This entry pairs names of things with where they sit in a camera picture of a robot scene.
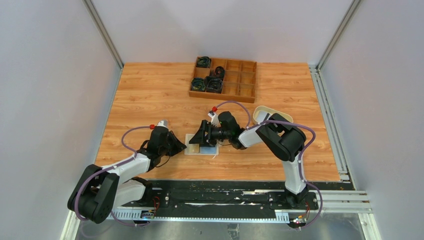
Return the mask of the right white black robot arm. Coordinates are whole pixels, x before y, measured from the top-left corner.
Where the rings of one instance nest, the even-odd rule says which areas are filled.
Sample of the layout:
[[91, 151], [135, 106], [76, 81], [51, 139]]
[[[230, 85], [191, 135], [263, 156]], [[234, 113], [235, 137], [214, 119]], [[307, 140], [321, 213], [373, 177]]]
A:
[[282, 161], [286, 198], [296, 204], [304, 200], [308, 188], [301, 176], [299, 154], [307, 138], [302, 130], [277, 112], [261, 114], [261, 121], [250, 128], [240, 127], [229, 111], [214, 113], [210, 117], [210, 121], [204, 119], [201, 122], [198, 131], [189, 140], [190, 144], [214, 147], [218, 142], [227, 140], [233, 148], [245, 150], [264, 143]]

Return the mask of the white leather card holder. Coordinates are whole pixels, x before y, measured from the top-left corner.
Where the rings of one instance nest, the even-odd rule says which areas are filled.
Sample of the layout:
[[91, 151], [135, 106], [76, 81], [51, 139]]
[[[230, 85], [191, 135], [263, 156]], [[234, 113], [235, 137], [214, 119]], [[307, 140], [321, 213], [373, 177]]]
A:
[[185, 135], [185, 145], [186, 149], [184, 150], [185, 155], [196, 155], [196, 156], [217, 156], [219, 154], [218, 145], [214, 147], [208, 146], [200, 146], [199, 144], [191, 144], [189, 143], [190, 139], [194, 136], [194, 134], [186, 134]]

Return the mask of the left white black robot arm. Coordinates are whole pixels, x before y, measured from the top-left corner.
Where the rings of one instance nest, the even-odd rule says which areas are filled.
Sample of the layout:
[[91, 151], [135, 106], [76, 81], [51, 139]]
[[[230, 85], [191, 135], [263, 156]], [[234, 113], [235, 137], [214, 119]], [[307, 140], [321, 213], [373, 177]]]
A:
[[115, 208], [127, 203], [159, 206], [153, 184], [139, 175], [156, 168], [162, 157], [173, 157], [187, 146], [166, 125], [153, 124], [148, 128], [150, 137], [138, 150], [122, 142], [132, 152], [129, 157], [105, 166], [90, 164], [84, 169], [67, 202], [67, 208], [78, 219], [100, 224], [115, 214]]

